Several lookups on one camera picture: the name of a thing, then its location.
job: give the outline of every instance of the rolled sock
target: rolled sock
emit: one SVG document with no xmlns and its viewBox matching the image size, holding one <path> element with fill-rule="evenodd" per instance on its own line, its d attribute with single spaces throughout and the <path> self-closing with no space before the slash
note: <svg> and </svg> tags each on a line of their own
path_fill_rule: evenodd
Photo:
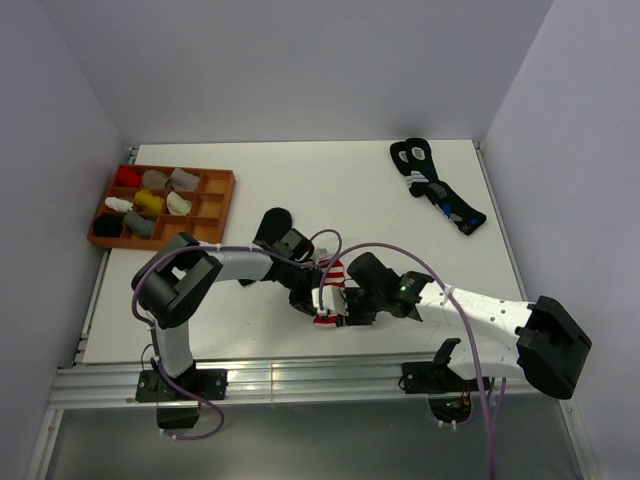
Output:
<svg viewBox="0 0 640 480">
<path fill-rule="evenodd" d="M 199 177 L 191 175 L 181 168 L 176 168 L 171 173 L 171 182 L 173 183 L 173 188 L 176 190 L 187 190 L 189 192 L 195 192 L 198 188 L 199 181 Z"/>
<path fill-rule="evenodd" d="M 134 235 L 142 238 L 150 238 L 156 222 L 142 218 L 136 212 L 128 212 L 124 216 L 124 224 L 131 229 Z"/>
<path fill-rule="evenodd" d="M 123 187 L 129 188 L 138 188 L 140 182 L 142 182 L 140 175 L 138 175 L 133 168 L 127 167 L 126 165 L 118 169 L 116 180 Z"/>
<path fill-rule="evenodd" d="M 158 170 L 147 170 L 142 174 L 142 188 L 164 190 L 169 185 L 169 177 Z"/>
<path fill-rule="evenodd" d="M 149 190 L 140 190 L 136 193 L 136 205 L 144 208 L 149 213 L 155 213 L 159 215 L 162 212 L 162 204 L 164 200 L 161 197 L 156 197 Z"/>
<path fill-rule="evenodd" d="M 104 199 L 104 204 L 116 212 L 128 212 L 133 209 L 133 203 L 123 198 L 107 197 Z"/>
<path fill-rule="evenodd" d="M 100 215 L 93 221 L 93 233 L 99 237 L 118 238 L 122 233 L 122 222 L 111 215 Z"/>
<path fill-rule="evenodd" d="M 191 202 L 185 200 L 176 192 L 171 192 L 167 195 L 167 210 L 171 215 L 189 215 L 191 211 Z"/>
</svg>

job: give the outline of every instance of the wall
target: wall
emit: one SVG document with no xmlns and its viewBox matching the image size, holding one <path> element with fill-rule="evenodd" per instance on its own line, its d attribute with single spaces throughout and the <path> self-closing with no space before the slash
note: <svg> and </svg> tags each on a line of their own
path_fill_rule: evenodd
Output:
<svg viewBox="0 0 640 480">
<path fill-rule="evenodd" d="M 577 399 L 607 478 L 640 471 L 640 3 L 556 0 L 484 146 L 530 296 L 593 339 Z"/>
<path fill-rule="evenodd" d="M 0 2 L 0 464 L 20 478 L 100 253 L 86 232 L 118 135 L 35 0 Z"/>
<path fill-rule="evenodd" d="M 484 138 L 552 0 L 42 0 L 127 141 Z"/>
</svg>

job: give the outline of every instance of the gray wall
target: gray wall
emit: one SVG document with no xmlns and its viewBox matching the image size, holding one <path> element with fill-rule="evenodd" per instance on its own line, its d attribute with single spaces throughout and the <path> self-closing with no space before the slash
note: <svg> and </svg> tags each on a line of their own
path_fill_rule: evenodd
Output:
<svg viewBox="0 0 640 480">
<path fill-rule="evenodd" d="M 86 233 L 124 155 L 35 0 L 0 2 L 0 465 L 20 478 L 58 364 L 69 360 L 99 252 Z"/>
<path fill-rule="evenodd" d="M 556 0 L 484 147 L 527 292 L 594 347 L 578 400 L 608 478 L 637 479 L 640 3 Z"/>
<path fill-rule="evenodd" d="M 552 0 L 42 0 L 131 143 L 484 138 Z"/>
</svg>

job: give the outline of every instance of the black cable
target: black cable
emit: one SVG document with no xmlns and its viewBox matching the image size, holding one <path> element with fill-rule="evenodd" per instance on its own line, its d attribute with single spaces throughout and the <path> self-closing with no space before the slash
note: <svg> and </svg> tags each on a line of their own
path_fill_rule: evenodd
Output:
<svg viewBox="0 0 640 480">
<path fill-rule="evenodd" d="M 149 345 L 144 347 L 144 349 L 142 350 L 142 353 L 140 354 L 140 369 L 143 372 L 144 372 L 144 354 L 147 353 L 147 350 L 149 350 L 150 347 L 153 347 L 153 343 L 150 343 Z"/>
</svg>

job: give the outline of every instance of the red cloth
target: red cloth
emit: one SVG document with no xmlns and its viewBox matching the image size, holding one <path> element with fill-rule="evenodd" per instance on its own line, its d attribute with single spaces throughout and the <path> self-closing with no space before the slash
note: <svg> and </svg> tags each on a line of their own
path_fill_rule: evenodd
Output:
<svg viewBox="0 0 640 480">
<path fill-rule="evenodd" d="M 335 285 L 340 288 L 344 288 L 344 280 L 344 265 L 342 265 L 342 262 L 338 260 L 336 264 L 331 267 L 331 271 L 327 275 L 327 281 L 325 282 L 325 285 Z M 313 324 L 317 327 L 335 328 L 340 326 L 338 325 L 338 320 L 338 314 L 332 312 L 326 317 L 316 315 L 315 317 L 313 317 Z"/>
<path fill-rule="evenodd" d="M 142 177 L 131 167 L 120 167 L 116 173 L 116 180 L 123 187 L 138 188 L 142 182 Z"/>
</svg>

